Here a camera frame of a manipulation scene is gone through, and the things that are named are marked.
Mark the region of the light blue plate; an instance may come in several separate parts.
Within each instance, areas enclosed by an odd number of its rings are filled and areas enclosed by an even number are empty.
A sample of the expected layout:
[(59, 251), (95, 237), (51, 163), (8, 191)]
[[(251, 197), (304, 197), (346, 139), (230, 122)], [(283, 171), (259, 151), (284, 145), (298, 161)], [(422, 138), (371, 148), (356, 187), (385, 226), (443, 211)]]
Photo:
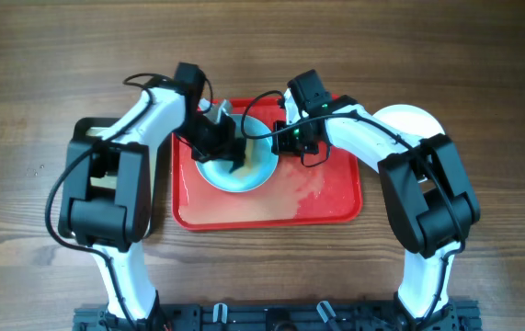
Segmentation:
[[(242, 129), (251, 136), (270, 133), (268, 126), (261, 120), (246, 116), (242, 121), (240, 114), (228, 116), (235, 122), (235, 138), (246, 138)], [(195, 161), (200, 175), (213, 187), (232, 193), (247, 192), (264, 184), (274, 173), (279, 161), (279, 157), (271, 152), (272, 139), (246, 138), (246, 142), (246, 159), (242, 167), (230, 174), (231, 161)]]

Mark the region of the white round plate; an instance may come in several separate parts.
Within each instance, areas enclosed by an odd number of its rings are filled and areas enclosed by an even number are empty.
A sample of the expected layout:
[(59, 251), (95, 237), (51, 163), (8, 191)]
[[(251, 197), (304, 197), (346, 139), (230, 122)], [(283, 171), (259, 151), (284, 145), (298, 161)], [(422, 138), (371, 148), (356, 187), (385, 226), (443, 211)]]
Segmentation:
[(442, 125), (433, 115), (413, 105), (391, 105), (381, 108), (372, 116), (399, 131), (424, 138), (445, 133)]

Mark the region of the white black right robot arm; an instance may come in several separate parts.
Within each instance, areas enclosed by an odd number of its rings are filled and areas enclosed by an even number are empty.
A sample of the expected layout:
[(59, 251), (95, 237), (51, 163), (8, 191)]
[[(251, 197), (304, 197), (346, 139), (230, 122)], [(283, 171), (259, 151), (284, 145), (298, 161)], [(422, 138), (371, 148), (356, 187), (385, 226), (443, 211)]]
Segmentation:
[(323, 141), (378, 173), (387, 217), (405, 249), (394, 321), (424, 330), (450, 316), (451, 264), (466, 247), (481, 209), (457, 148), (425, 110), (393, 105), (370, 114), (349, 96), (327, 92), (280, 98), (286, 123), (274, 132), (297, 143)]

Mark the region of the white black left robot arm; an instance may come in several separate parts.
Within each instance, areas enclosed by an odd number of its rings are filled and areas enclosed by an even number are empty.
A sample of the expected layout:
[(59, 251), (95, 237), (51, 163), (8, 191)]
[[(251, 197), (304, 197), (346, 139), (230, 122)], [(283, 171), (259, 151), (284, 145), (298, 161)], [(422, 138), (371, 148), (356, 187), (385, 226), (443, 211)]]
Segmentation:
[(84, 118), (74, 128), (60, 174), (45, 207), (48, 233), (59, 244), (91, 255), (108, 293), (97, 319), (105, 330), (163, 330), (159, 294), (144, 262), (151, 227), (157, 154), (176, 135), (200, 163), (245, 162), (245, 139), (226, 115), (212, 120), (202, 108), (211, 84), (197, 67), (173, 77), (140, 73), (124, 85), (141, 90), (122, 118)]

